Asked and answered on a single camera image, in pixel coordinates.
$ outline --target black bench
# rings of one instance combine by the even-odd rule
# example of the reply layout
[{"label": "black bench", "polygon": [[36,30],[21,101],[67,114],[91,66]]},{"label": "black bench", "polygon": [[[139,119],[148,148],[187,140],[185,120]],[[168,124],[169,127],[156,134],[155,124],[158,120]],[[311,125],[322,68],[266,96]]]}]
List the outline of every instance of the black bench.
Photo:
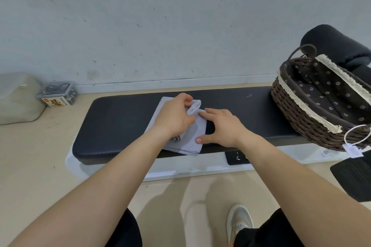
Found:
[{"label": "black bench", "polygon": [[[201,100],[201,109],[229,109],[254,133],[275,146],[305,144],[271,98],[271,87],[189,91]],[[144,133],[163,96],[175,97],[180,92],[108,96],[96,99],[90,106],[72,148],[73,155],[85,165],[103,164]],[[215,131],[207,121],[206,134]],[[203,145],[201,154],[233,151],[217,144]],[[157,158],[181,156],[162,150]]]}]

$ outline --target brown woven basket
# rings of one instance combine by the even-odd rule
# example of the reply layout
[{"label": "brown woven basket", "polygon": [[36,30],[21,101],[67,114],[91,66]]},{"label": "brown woven basket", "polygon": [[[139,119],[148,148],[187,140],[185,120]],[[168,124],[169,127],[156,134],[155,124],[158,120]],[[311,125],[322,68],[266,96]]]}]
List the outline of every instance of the brown woven basket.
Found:
[{"label": "brown woven basket", "polygon": [[[371,131],[371,86],[325,55],[315,57],[313,45],[305,46],[313,53],[292,59],[302,47],[296,49],[281,65],[271,95],[296,132],[324,148],[344,151],[348,130],[365,125],[347,134],[348,143],[359,142]],[[358,146],[370,144],[371,137]]]}]

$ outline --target white wall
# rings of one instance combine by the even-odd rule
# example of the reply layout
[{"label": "white wall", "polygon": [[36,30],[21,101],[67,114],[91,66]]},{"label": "white wall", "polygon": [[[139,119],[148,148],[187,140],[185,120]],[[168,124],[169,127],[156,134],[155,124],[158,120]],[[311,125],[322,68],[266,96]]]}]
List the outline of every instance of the white wall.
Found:
[{"label": "white wall", "polygon": [[247,80],[275,74],[318,24],[370,47],[370,9],[371,0],[0,0],[0,72],[79,85]]}]

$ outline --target person's left hand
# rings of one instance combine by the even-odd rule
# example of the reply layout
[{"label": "person's left hand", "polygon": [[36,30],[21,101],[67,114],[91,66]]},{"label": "person's left hand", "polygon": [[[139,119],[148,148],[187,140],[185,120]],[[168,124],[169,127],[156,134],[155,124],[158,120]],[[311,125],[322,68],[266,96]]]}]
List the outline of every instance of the person's left hand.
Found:
[{"label": "person's left hand", "polygon": [[181,93],[171,101],[165,102],[152,128],[168,135],[169,139],[183,134],[196,121],[194,115],[187,115],[184,109],[191,107],[192,100],[191,95]]}]

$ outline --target shoe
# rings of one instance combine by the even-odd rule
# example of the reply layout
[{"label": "shoe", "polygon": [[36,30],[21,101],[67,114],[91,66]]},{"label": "shoe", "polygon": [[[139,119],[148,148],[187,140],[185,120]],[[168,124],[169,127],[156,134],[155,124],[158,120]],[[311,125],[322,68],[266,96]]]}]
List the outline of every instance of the shoe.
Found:
[{"label": "shoe", "polygon": [[246,207],[237,204],[229,210],[227,217],[227,235],[229,247],[233,247],[234,239],[240,230],[253,228],[253,221]]}]

